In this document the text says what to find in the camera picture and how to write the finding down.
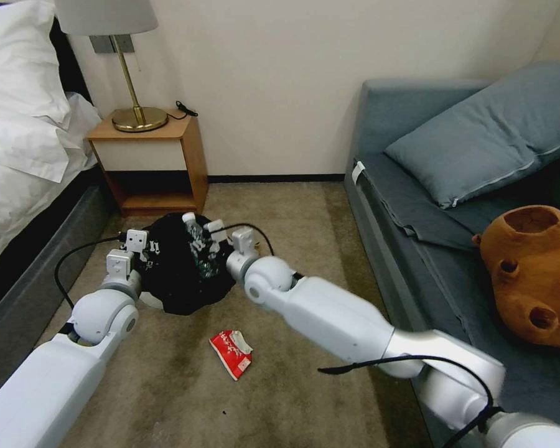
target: power cord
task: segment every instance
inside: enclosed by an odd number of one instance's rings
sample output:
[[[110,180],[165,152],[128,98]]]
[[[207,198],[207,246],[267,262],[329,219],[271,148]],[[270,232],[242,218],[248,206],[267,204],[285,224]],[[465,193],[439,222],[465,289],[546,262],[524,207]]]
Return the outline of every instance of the power cord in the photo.
[[[361,363],[352,363],[352,364],[345,365],[345,366],[340,366],[340,367],[318,368],[317,371],[319,371],[321,373],[325,373],[327,375],[342,375],[343,373],[347,373],[347,372],[350,372],[351,370],[361,368],[361,367],[375,366],[375,365],[379,365],[379,364],[388,364],[388,363],[393,363],[393,362],[398,362],[398,361],[409,361],[409,360],[442,361],[442,362],[446,362],[446,363],[455,365],[456,367],[459,367],[459,368],[463,369],[468,374],[470,374],[473,378],[475,378],[479,382],[479,384],[481,384],[481,387],[483,388],[483,390],[485,390],[485,395],[487,396],[487,404],[485,405],[485,407],[481,410],[481,412],[479,412],[477,414],[477,417],[475,417],[473,420],[471,420],[459,432],[454,434],[444,444],[443,448],[451,448],[452,446],[454,446],[454,444],[456,442],[458,442],[464,436],[466,436],[475,426],[477,426],[479,428],[479,431],[485,432],[487,420],[490,419],[492,416],[496,415],[499,412],[504,412],[504,410],[501,407],[493,405],[492,392],[490,391],[490,388],[487,386],[487,384],[485,384],[485,382],[479,377],[478,374],[476,374],[474,371],[472,371],[467,366],[465,366],[463,364],[460,364],[456,361],[450,360],[448,358],[442,358],[442,357],[431,356],[431,355],[403,355],[403,356],[399,356],[399,357],[383,358],[383,359],[365,361],[365,362],[361,362]]]
[[[87,243],[84,244],[82,246],[76,247],[74,249],[71,249],[70,251],[66,252],[59,260],[58,263],[56,263],[56,267],[54,268],[54,281],[56,282],[56,286],[58,286],[58,289],[60,290],[60,292],[62,293],[62,295],[64,296],[64,299],[66,300],[68,306],[70,306],[71,309],[73,309],[73,307],[75,306],[75,304],[73,303],[73,301],[70,299],[70,297],[68,296],[68,292],[66,289],[64,289],[64,287],[62,286],[62,283],[60,282],[60,267],[62,266],[62,263],[72,254],[74,254],[77,251],[80,251],[81,249],[85,249],[87,247],[90,246],[95,246],[98,245],[100,243],[106,243],[107,241],[120,241],[120,242],[124,242],[126,241],[126,234],[125,232],[121,232],[116,236],[111,236],[109,238],[104,238],[103,240],[98,240],[98,241],[92,241],[91,243]]]
[[[226,226],[226,227],[222,227],[221,229],[214,230],[213,232],[210,232],[210,234],[211,233],[218,233],[219,231],[228,230],[228,229],[232,229],[232,228],[236,228],[236,227],[250,227],[253,230],[258,231],[261,234],[261,236],[263,236],[263,238],[266,240],[266,243],[268,244],[270,255],[274,255],[274,249],[272,249],[272,243],[269,242],[268,236],[263,232],[262,229],[260,229],[257,226],[254,226],[253,224],[249,224],[249,223],[232,224],[232,225],[229,225],[229,226]]]
[[[185,114],[182,117],[177,117],[174,116],[172,114],[168,114],[169,117],[174,118],[174,119],[178,119],[178,120],[182,120],[185,119],[187,117],[187,115],[189,116],[199,116],[199,114],[195,111],[192,111],[191,109],[189,109],[188,107],[186,107],[183,103],[181,103],[180,101],[176,101],[176,108],[179,111],[183,111]]]

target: wooden nightstand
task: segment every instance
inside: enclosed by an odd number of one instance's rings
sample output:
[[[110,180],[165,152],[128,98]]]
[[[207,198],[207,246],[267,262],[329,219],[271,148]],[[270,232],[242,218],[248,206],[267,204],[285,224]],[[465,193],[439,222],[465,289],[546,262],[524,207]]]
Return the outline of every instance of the wooden nightstand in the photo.
[[[171,118],[155,131],[133,134],[114,129],[111,118],[87,139],[123,216],[201,213],[208,184],[197,119]]]

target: clear plastic bottle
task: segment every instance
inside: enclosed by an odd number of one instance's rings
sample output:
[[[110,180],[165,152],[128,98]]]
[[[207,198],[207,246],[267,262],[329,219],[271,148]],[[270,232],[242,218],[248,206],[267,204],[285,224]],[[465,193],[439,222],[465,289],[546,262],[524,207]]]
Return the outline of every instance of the clear plastic bottle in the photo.
[[[193,260],[199,270],[202,278],[211,278],[220,272],[220,268],[216,261],[216,252],[210,251],[211,244],[203,235],[203,228],[197,222],[194,213],[185,213],[182,215],[182,221],[185,223],[187,232],[189,233],[189,248],[193,254]]]

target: bed frame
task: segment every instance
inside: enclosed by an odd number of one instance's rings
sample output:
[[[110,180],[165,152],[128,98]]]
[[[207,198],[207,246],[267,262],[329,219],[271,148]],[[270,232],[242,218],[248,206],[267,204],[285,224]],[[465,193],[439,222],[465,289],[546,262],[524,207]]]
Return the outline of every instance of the bed frame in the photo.
[[[91,101],[75,55],[56,20],[50,39],[64,90]],[[68,250],[97,240],[112,209],[99,169],[82,172],[0,256],[0,387],[31,352],[62,303],[54,283],[57,261]],[[67,259],[60,274],[65,288],[75,282],[91,251],[88,248]]]

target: carpet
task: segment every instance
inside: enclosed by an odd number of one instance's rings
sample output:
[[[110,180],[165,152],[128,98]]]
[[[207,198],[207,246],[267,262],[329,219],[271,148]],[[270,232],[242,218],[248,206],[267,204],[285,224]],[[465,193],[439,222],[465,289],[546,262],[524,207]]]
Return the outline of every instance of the carpet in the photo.
[[[385,314],[341,183],[213,184],[203,214],[259,226],[292,268],[326,278]],[[105,235],[153,219],[113,216]],[[70,291],[74,301],[100,285],[114,247],[94,250]],[[63,447],[430,446],[409,381],[371,368],[318,373],[317,367],[342,363],[252,304],[238,286],[188,317],[138,308],[136,329],[113,355]],[[69,313],[65,304],[59,308],[42,341]],[[241,330],[254,348],[253,364],[238,382],[208,344],[226,329]]]

